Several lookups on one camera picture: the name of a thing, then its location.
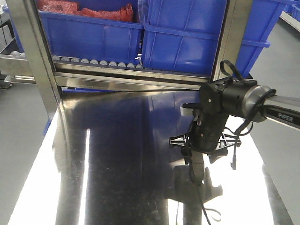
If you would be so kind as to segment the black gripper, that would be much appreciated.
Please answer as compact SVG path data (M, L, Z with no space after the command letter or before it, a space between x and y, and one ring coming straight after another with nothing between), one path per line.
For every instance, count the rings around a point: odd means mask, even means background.
M241 116L241 82L223 78L206 83L199 89L200 103L183 104L193 110L194 119L188 132L171 137L169 143L181 147L186 165L191 151L208 154L211 164L228 155L227 149L215 150L230 115Z

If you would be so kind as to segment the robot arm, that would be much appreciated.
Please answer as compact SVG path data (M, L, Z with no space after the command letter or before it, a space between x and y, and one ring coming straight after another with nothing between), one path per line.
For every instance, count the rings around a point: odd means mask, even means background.
M300 127L300 100L283 97L256 80L245 79L228 60L220 62L225 78L208 82L199 89L199 103L185 103L181 114L192 114L187 133L169 139L180 147L187 165L193 152L209 156L210 162L228 154L228 148L241 145L242 131L254 122L266 119L288 127Z

